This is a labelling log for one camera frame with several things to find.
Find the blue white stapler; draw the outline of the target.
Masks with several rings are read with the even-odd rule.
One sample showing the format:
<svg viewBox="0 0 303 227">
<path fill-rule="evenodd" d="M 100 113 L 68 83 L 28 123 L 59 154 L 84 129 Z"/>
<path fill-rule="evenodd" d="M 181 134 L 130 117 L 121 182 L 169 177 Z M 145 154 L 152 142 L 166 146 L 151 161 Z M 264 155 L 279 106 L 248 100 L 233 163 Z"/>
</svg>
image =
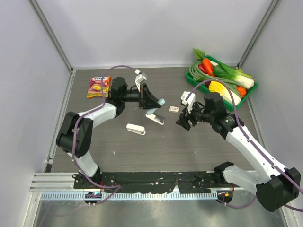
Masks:
<svg viewBox="0 0 303 227">
<path fill-rule="evenodd" d="M 148 101 L 145 107 L 148 109 L 146 111 L 145 117 L 160 124 L 164 125 L 165 118 L 158 115 L 156 111 L 161 108 L 165 104 L 165 100 L 162 98 L 158 101 Z"/>
</svg>

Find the white staple box sleeve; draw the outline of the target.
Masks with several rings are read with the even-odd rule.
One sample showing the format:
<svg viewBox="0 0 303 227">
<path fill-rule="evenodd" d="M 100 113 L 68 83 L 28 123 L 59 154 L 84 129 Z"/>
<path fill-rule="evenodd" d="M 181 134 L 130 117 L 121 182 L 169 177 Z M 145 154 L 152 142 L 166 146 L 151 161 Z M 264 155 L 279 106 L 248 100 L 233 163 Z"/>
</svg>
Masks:
<svg viewBox="0 0 303 227">
<path fill-rule="evenodd" d="M 179 112 L 179 107 L 170 106 L 170 107 L 169 107 L 169 112 L 178 113 L 178 112 Z"/>
</svg>

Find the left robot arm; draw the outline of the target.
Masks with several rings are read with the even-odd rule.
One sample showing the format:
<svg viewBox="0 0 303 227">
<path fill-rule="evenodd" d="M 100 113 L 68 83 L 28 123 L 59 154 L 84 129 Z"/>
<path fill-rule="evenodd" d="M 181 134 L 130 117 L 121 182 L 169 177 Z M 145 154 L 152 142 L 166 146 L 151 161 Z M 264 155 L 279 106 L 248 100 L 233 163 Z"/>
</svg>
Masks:
<svg viewBox="0 0 303 227">
<path fill-rule="evenodd" d="M 138 83 L 135 89 L 128 88 L 123 77 L 114 78 L 109 97 L 104 104 L 82 112 L 68 112 L 56 138 L 56 145 L 67 153 L 84 183 L 91 189 L 97 188 L 102 181 L 100 167 L 93 161 L 89 152 L 93 129 L 107 120 L 117 118 L 125 108 L 126 102 L 136 102 L 143 110 L 156 110 L 165 104 L 157 99 L 146 83 Z"/>
</svg>

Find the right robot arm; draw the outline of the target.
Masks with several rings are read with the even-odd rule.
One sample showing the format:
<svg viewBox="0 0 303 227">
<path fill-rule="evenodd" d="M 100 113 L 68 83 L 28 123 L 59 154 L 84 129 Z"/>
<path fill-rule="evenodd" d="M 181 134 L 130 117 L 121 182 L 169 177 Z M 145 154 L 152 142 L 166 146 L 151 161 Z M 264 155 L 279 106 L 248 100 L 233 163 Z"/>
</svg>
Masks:
<svg viewBox="0 0 303 227">
<path fill-rule="evenodd" d="M 191 92 L 183 92 L 181 104 L 185 107 L 176 121 L 186 130 L 200 122 L 232 144 L 253 166 L 255 173 L 240 169 L 232 162 L 224 162 L 214 169 L 214 182 L 220 187 L 233 184 L 254 194 L 267 211 L 273 212 L 296 199 L 300 192 L 301 174 L 296 168 L 287 168 L 270 155 L 251 135 L 234 113 L 228 113 L 218 93 L 204 96 L 204 104 L 196 101 Z"/>
</svg>

